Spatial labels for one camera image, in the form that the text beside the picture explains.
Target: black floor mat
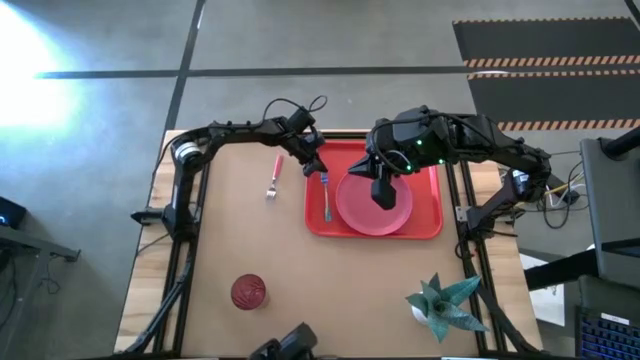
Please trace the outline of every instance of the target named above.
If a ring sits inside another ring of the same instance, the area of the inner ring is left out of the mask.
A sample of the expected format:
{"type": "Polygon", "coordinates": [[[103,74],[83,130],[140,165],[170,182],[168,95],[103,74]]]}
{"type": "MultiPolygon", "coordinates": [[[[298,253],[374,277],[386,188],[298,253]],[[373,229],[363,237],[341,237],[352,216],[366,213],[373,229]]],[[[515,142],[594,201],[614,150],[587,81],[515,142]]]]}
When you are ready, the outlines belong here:
{"type": "Polygon", "coordinates": [[[478,113],[503,130],[640,124],[640,70],[471,74],[468,80],[478,113]]]}
{"type": "Polygon", "coordinates": [[[454,21],[465,65],[474,68],[640,64],[640,31],[629,18],[454,21]]]}

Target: fork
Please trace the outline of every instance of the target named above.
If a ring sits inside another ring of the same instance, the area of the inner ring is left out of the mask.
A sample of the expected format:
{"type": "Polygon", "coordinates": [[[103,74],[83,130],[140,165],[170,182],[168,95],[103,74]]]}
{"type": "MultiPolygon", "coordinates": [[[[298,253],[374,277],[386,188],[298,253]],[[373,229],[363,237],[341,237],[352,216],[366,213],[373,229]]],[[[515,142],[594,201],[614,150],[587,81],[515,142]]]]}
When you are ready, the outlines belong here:
{"type": "Polygon", "coordinates": [[[273,176],[271,177],[271,186],[267,190],[267,199],[272,200],[276,197],[276,181],[278,180],[278,176],[280,176],[280,169],[282,169],[282,159],[284,156],[279,154],[276,158],[276,165],[273,167],[273,176]]]}
{"type": "Polygon", "coordinates": [[[331,209],[329,208],[329,174],[320,173],[320,181],[324,187],[324,221],[331,222],[331,209]]]}

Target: sunlight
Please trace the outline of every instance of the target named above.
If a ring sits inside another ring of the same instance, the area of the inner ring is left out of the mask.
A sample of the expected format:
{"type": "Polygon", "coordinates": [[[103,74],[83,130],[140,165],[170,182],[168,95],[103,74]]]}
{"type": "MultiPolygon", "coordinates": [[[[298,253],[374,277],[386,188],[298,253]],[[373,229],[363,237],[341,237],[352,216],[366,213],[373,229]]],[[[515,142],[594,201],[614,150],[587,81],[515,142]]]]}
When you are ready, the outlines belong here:
{"type": "Polygon", "coordinates": [[[63,81],[35,80],[43,70],[56,69],[44,36],[20,12],[0,2],[0,128],[64,127],[70,93],[63,81]]]}

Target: yellow and black caution tape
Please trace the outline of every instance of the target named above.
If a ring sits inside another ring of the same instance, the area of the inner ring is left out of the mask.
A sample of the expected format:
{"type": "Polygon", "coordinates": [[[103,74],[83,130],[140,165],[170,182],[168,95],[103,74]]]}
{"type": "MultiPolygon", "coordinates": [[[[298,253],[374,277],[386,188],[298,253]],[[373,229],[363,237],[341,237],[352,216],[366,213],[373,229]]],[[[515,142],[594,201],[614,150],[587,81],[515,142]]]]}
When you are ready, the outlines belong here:
{"type": "Polygon", "coordinates": [[[588,66],[640,64],[640,55],[612,56],[553,56],[529,58],[496,58],[465,60],[471,68],[522,67],[522,66],[588,66]]]}
{"type": "Polygon", "coordinates": [[[561,76],[611,76],[640,75],[639,70],[588,70],[588,71],[543,71],[513,73],[473,73],[467,75],[468,80],[489,78],[525,78],[525,77],[561,77],[561,76]]]}
{"type": "Polygon", "coordinates": [[[498,122],[498,128],[502,131],[630,129],[638,126],[640,126],[640,119],[498,122]]]}
{"type": "Polygon", "coordinates": [[[599,17],[569,17],[569,18],[539,18],[539,19],[475,19],[454,20],[453,25],[471,23],[496,23],[496,22],[536,22],[536,21],[589,21],[589,20],[630,20],[627,16],[599,16],[599,17]]]}

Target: red can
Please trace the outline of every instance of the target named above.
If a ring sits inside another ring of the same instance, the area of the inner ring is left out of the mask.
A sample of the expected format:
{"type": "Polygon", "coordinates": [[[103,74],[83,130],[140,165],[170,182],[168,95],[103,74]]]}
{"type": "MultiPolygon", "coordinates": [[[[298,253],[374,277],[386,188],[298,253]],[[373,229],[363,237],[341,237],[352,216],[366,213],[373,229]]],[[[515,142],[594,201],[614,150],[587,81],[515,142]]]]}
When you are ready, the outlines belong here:
{"type": "Polygon", "coordinates": [[[240,310],[264,307],[267,304],[267,287],[258,275],[242,275],[231,286],[231,301],[240,310]]]}

